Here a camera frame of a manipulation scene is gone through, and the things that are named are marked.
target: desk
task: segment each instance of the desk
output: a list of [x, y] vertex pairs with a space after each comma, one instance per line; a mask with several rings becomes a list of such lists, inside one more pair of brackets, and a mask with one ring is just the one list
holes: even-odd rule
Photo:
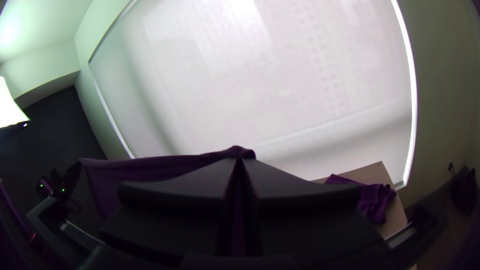
[[[364, 184], [384, 184], [393, 187], [390, 175], [385, 169], [383, 162], [375, 162], [365, 167], [354, 169], [338, 174], [341, 177], [355, 180]], [[313, 182], [324, 183], [328, 177], [314, 180]], [[383, 238], [386, 238], [407, 225], [407, 216], [404, 207], [397, 195], [385, 211], [386, 223], [375, 225], [377, 231]]]

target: floor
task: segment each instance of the floor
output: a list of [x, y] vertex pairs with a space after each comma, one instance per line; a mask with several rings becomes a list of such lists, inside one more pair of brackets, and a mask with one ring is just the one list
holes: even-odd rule
[[436, 242], [418, 260], [418, 270], [442, 270], [449, 265], [469, 232], [472, 217], [480, 211], [479, 201], [477, 200], [471, 216], [466, 216], [455, 208], [448, 194], [448, 186], [442, 187], [426, 200], [448, 219], [448, 224]]

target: roller blind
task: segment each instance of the roller blind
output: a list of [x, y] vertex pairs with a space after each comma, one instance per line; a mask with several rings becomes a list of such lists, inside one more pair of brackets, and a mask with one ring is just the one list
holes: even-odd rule
[[90, 60], [135, 158], [240, 145], [307, 180], [408, 178], [415, 73], [395, 0], [139, 0]]

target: window shade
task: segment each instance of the window shade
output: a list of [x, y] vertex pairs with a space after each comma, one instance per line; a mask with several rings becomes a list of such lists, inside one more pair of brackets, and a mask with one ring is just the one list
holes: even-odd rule
[[307, 180], [383, 161], [399, 183], [416, 117], [409, 46], [395, 1], [143, 0], [90, 70], [132, 157], [240, 145]]

